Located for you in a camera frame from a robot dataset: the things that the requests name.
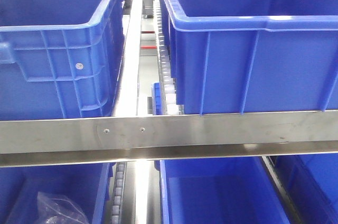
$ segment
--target crate handle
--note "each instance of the crate handle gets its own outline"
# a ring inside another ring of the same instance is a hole
[[[0,42],[0,64],[15,63],[14,50],[10,43]]]

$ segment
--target crate rim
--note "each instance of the crate rim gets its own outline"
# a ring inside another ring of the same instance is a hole
[[[338,30],[338,15],[187,16],[179,0],[164,2],[174,28],[181,32]]]

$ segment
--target metal shelf frame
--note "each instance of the metal shelf frame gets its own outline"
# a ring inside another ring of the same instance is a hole
[[[338,152],[338,110],[136,116],[141,19],[133,0],[115,117],[1,121],[0,166]],[[161,66],[158,1],[155,21]]]

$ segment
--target shelving rack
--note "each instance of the shelving rack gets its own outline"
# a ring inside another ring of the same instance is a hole
[[[163,72],[158,1],[155,13]],[[1,121],[0,166],[338,152],[338,110],[136,116],[141,19],[133,0],[115,117]]]

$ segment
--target plastic bag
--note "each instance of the plastic bag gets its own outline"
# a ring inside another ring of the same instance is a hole
[[[39,219],[34,224],[89,224],[82,209],[64,195],[37,194]]]

